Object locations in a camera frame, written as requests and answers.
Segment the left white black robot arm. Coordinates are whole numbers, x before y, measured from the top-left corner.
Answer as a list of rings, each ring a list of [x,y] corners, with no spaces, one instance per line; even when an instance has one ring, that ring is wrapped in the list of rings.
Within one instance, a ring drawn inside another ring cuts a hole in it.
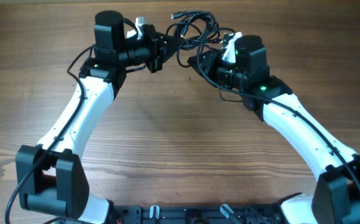
[[[76,90],[53,128],[16,154],[18,185],[12,194],[25,210],[74,223],[120,223],[112,201],[90,193],[81,158],[104,111],[128,73],[157,72],[176,53],[181,37],[157,32],[141,17],[130,21],[117,11],[95,17],[95,43],[75,75]]]

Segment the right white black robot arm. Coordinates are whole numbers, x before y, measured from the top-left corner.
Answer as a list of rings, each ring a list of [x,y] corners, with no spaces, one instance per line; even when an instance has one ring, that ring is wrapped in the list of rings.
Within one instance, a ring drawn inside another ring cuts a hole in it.
[[[311,196],[278,203],[283,223],[360,223],[360,155],[330,134],[291,88],[270,74],[257,35],[225,35],[222,48],[200,39],[188,62],[208,83],[239,95],[243,105],[276,129],[300,154],[316,179]]]

